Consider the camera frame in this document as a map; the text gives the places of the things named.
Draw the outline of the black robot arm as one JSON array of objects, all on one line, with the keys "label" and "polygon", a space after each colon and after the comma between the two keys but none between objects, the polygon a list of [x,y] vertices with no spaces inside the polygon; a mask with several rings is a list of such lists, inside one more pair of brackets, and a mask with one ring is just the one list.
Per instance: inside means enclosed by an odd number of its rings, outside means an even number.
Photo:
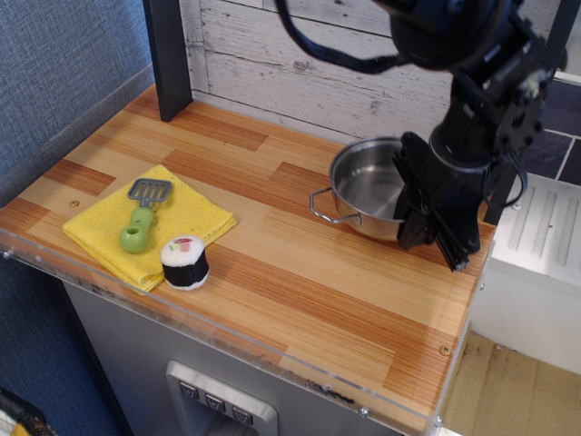
[{"label": "black robot arm", "polygon": [[505,208],[512,178],[540,131],[550,66],[515,1],[387,2],[403,59],[452,74],[450,103],[429,139],[405,133],[394,164],[404,182],[395,215],[403,248],[436,243],[450,269],[480,248],[478,210]]}]

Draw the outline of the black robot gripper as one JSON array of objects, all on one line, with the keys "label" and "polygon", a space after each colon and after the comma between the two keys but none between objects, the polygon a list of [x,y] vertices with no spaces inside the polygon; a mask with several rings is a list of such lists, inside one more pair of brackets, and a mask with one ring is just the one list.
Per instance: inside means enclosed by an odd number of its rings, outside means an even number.
[{"label": "black robot gripper", "polygon": [[401,136],[394,164],[404,182],[394,212],[394,218],[404,222],[399,246],[409,250],[436,243],[451,271],[465,270],[469,256],[480,249],[484,170],[447,163],[411,132]]}]

